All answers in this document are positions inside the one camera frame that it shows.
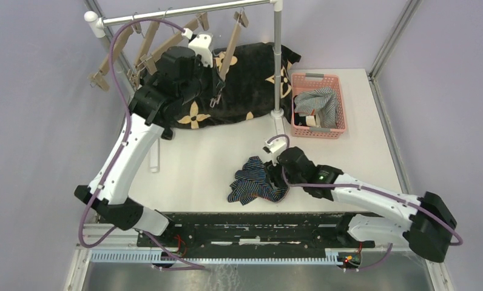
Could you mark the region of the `navy striped underwear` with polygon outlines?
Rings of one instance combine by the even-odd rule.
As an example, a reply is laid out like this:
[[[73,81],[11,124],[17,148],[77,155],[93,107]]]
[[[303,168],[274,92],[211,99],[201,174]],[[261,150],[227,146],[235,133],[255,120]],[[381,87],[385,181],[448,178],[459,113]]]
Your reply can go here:
[[[227,196],[228,202],[239,202],[247,205],[257,198],[270,202],[280,202],[289,192],[289,187],[275,188],[266,172],[264,163],[258,156],[250,157],[234,174],[234,181],[230,184],[231,192]]]

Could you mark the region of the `beige hanger with striped underwear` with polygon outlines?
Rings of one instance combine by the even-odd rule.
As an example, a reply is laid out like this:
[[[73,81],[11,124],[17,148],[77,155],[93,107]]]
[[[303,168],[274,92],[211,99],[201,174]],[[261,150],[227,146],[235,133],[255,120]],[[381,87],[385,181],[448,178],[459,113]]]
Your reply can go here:
[[[209,30],[209,20],[207,12],[196,14],[195,19],[189,21],[184,27],[194,31],[198,28],[199,25],[204,30]],[[147,70],[149,74],[154,74],[157,71],[156,62],[161,58],[162,54],[172,46],[178,45],[183,39],[184,38],[181,36],[181,33],[174,33],[155,50],[153,50],[152,52],[149,51],[147,58],[143,61],[143,70]]]

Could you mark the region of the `beige hanger with navy underwear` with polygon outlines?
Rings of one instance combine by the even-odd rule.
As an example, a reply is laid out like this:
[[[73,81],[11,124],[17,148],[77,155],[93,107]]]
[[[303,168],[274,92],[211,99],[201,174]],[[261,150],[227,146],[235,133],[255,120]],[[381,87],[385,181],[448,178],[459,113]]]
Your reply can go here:
[[[220,103],[221,91],[225,87],[226,75],[231,66],[231,61],[234,56],[235,48],[240,37],[240,31],[242,27],[247,27],[249,25],[249,21],[244,9],[240,10],[239,12],[235,12],[234,18],[236,20],[236,24],[234,25],[234,29],[232,31],[228,46],[226,47],[226,50],[223,52],[223,54],[220,53],[214,58],[215,65],[217,66],[218,83],[215,88],[217,94],[216,97],[211,99],[209,104],[210,108],[214,108]]]

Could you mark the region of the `grey white striped underwear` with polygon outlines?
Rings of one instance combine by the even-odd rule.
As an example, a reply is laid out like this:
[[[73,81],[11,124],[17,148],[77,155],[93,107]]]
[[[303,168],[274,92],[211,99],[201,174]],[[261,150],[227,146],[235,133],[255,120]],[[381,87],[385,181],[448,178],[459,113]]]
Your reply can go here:
[[[294,112],[302,116],[319,115],[325,128],[337,127],[339,94],[329,87],[301,92],[294,98]]]

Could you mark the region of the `beige clip hanger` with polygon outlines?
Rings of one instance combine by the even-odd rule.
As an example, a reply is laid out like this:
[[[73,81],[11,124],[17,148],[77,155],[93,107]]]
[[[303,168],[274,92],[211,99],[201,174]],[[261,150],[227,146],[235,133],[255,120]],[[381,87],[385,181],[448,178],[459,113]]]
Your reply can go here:
[[[149,26],[145,33],[141,29],[141,24],[135,24],[134,28],[136,32],[143,35],[143,40],[141,42],[140,48],[135,56],[133,69],[130,71],[129,80],[135,89],[138,88],[140,84],[140,73],[144,69],[143,61],[147,58],[149,49],[154,40],[155,34],[160,26],[157,21],[149,21]]]

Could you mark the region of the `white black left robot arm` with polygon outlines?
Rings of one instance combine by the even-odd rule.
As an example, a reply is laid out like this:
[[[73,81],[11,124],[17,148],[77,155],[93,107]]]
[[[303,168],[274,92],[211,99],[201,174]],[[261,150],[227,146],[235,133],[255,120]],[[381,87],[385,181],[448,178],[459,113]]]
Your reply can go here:
[[[169,219],[134,201],[129,189],[153,144],[162,136],[173,137],[171,128],[183,106],[218,95],[223,81],[209,47],[171,47],[155,66],[157,71],[142,79],[129,103],[127,124],[99,174],[77,186],[74,195],[115,227],[149,232],[166,247],[175,239]]]

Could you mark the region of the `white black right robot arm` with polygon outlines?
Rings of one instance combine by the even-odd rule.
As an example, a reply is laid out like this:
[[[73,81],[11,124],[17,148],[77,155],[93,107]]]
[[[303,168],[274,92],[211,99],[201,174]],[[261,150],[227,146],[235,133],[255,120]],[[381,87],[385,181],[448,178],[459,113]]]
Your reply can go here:
[[[343,247],[357,241],[408,246],[418,256],[442,263],[449,247],[463,243],[455,217],[435,193],[417,196],[378,188],[338,168],[314,164],[298,147],[266,145],[263,150],[271,157],[264,169],[272,186],[299,187],[314,198],[367,212],[344,215],[338,223],[335,239]]]

